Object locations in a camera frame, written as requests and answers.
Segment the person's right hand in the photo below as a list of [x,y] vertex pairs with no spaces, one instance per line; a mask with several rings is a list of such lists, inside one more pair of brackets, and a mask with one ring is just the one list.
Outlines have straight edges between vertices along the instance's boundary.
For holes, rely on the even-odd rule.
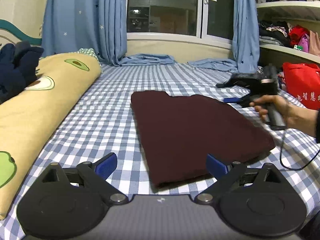
[[264,123],[266,122],[268,115],[268,110],[266,108],[267,105],[273,105],[286,123],[290,106],[293,106],[293,104],[289,103],[279,95],[263,95],[262,97],[250,102],[249,105],[255,109]]

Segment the person's right forearm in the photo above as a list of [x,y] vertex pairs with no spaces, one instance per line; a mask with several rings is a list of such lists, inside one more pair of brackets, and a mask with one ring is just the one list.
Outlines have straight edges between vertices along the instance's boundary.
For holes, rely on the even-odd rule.
[[287,115],[288,128],[297,129],[319,142],[319,111],[290,106]]

